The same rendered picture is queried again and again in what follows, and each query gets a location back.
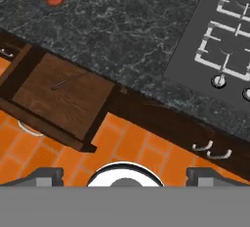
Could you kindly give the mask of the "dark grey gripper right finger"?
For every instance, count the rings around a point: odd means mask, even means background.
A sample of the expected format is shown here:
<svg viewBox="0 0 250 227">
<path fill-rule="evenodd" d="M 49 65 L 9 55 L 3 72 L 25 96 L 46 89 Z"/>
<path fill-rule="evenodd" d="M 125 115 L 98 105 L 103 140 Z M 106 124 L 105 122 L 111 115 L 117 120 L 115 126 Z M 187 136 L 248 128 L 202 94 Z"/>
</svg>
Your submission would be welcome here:
<svg viewBox="0 0 250 227">
<path fill-rule="evenodd" d="M 247 187 L 246 183 L 226 178 L 210 167 L 189 167 L 187 187 Z"/>
</svg>

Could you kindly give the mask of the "silver hob knob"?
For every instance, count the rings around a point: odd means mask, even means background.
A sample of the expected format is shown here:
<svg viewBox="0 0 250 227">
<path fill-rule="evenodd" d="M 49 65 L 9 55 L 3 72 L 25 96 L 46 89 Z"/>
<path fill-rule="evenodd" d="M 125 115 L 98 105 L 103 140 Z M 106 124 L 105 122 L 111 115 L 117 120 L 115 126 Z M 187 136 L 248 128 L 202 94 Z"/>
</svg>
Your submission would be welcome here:
<svg viewBox="0 0 250 227">
<path fill-rule="evenodd" d="M 250 87 L 246 87 L 243 89 L 242 97 L 245 101 L 250 102 Z"/>
<path fill-rule="evenodd" d="M 223 74 L 217 74 L 211 79 L 211 84 L 214 88 L 222 89 L 226 86 L 227 81 Z"/>
</svg>

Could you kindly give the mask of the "dark grey hob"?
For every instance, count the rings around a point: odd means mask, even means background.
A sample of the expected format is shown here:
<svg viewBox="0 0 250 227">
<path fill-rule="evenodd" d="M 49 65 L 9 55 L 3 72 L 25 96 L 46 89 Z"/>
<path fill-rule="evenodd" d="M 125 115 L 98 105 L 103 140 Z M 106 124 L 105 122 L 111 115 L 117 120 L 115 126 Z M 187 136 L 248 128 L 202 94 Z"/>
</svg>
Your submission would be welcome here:
<svg viewBox="0 0 250 227">
<path fill-rule="evenodd" d="M 227 84 L 214 88 L 223 74 Z M 242 91 L 250 87 L 250 0 L 200 0 L 164 75 L 250 113 Z"/>
</svg>

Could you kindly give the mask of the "white and black round object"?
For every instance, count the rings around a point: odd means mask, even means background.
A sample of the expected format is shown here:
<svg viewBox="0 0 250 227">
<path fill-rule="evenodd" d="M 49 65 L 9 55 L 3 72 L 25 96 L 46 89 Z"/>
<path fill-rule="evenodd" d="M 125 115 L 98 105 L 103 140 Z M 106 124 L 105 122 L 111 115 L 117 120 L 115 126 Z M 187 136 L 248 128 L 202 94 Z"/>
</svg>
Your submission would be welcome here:
<svg viewBox="0 0 250 227">
<path fill-rule="evenodd" d="M 130 161 L 108 163 L 89 179 L 87 187 L 163 187 L 164 183 L 150 169 Z"/>
</svg>

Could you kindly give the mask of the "brown wooden drawer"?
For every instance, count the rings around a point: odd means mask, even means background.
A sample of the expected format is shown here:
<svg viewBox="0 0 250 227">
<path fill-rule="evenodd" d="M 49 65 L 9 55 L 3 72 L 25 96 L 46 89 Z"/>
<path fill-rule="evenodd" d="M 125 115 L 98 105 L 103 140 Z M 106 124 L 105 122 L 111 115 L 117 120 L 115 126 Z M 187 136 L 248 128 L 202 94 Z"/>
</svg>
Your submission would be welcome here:
<svg viewBox="0 0 250 227">
<path fill-rule="evenodd" d="M 76 151 L 93 153 L 114 89 L 101 76 L 26 45 L 0 75 L 0 109 Z"/>
</svg>

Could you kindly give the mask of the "dark wooden cupboard front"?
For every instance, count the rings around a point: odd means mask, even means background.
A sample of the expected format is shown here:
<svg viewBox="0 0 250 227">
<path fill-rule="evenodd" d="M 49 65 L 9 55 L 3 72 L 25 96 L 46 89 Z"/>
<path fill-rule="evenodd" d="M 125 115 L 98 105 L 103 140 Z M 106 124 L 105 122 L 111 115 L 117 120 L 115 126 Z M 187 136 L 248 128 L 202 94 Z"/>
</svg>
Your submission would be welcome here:
<svg viewBox="0 0 250 227">
<path fill-rule="evenodd" d="M 145 95 L 125 88 L 115 87 L 108 98 L 107 109 L 111 114 L 126 119 L 143 129 L 198 156 L 211 160 L 221 168 L 250 180 L 250 142 L 216 129 L 193 116 L 169 109 Z M 213 146 L 207 150 L 213 155 L 223 155 L 232 150 L 229 159 L 208 159 L 207 151 L 197 152 L 191 146 Z"/>
</svg>

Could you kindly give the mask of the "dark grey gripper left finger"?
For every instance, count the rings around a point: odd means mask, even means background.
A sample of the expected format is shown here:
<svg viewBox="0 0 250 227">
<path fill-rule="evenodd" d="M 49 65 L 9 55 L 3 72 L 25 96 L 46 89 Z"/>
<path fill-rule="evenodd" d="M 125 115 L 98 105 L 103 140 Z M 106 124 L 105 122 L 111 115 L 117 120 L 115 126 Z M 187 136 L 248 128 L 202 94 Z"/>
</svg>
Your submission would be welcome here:
<svg viewBox="0 0 250 227">
<path fill-rule="evenodd" d="M 23 187 L 62 187 L 62 167 L 39 167 L 23 178 L 19 178 L 0 187 L 23 186 Z"/>
</svg>

